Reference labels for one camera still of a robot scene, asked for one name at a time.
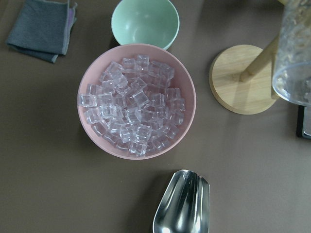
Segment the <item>clear plastic cup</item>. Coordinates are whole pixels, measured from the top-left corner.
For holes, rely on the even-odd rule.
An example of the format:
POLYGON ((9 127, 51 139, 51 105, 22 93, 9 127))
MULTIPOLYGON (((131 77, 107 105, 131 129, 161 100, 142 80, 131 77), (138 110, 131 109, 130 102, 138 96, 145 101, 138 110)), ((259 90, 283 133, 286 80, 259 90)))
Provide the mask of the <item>clear plastic cup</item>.
POLYGON ((272 77, 283 99, 311 105, 311 2, 290 0, 284 7, 272 77))

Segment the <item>mint green bowl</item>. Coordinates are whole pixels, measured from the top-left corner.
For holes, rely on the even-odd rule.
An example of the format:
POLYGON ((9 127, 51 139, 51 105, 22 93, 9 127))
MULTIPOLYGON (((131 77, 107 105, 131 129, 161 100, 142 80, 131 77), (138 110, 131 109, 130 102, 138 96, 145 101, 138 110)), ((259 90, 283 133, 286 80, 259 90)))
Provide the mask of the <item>mint green bowl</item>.
POLYGON ((167 50, 179 27, 179 13, 169 0, 122 0, 111 18, 112 33, 120 45, 143 43, 167 50))

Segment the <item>clear ice cubes pile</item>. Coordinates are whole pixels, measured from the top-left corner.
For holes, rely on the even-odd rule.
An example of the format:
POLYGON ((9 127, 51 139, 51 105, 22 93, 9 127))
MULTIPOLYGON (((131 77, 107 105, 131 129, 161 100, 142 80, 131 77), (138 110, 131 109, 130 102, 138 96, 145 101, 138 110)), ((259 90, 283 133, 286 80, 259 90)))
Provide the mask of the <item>clear ice cubes pile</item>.
POLYGON ((142 158, 167 150, 185 118, 185 100, 172 87, 175 69, 139 54, 111 62, 77 97, 98 142, 119 156, 142 158))

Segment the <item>pink bowl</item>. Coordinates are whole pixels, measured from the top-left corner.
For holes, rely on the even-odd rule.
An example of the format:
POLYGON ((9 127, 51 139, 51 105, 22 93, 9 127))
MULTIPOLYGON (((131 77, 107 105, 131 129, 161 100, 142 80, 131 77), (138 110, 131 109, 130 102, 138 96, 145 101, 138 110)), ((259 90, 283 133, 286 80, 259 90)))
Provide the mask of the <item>pink bowl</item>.
POLYGON ((152 60, 164 62, 173 67, 175 69, 175 77, 171 84, 173 87, 179 88, 181 90, 181 95, 185 99, 186 110, 183 124, 178 127, 179 132, 168 147, 159 152, 147 153, 144 157, 132 156, 130 153, 117 149, 102 137, 97 136, 96 133, 92 130, 91 126, 87 124, 87 121, 84 117, 85 108, 82 106, 77 106, 80 122, 89 138, 105 152, 116 157, 129 160, 145 160, 155 158, 174 148, 187 134, 189 128, 192 125, 196 110, 195 87, 192 78, 185 66, 168 51, 149 44, 127 44, 117 46, 100 55, 95 61, 93 61, 93 63, 84 73, 80 82, 78 94, 85 93, 89 83, 96 84, 101 73, 105 71, 110 62, 115 61, 119 63, 124 57, 135 57, 138 54, 146 54, 152 60))

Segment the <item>grey folded cloth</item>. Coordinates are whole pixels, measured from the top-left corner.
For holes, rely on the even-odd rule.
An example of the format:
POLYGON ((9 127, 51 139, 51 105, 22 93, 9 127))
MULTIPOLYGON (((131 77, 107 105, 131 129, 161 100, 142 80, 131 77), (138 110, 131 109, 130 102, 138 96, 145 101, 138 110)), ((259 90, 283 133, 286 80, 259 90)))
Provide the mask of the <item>grey folded cloth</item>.
POLYGON ((26 0, 6 44, 16 51, 55 63, 66 55, 78 4, 67 0, 26 0))

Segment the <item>steel ice scoop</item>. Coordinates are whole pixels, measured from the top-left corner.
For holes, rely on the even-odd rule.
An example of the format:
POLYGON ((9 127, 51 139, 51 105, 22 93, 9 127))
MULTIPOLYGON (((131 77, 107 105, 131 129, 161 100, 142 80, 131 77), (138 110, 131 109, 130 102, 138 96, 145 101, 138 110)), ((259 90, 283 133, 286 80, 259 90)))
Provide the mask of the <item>steel ice scoop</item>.
POLYGON ((175 172, 156 210, 153 232, 210 232, 209 183, 190 170, 175 172))

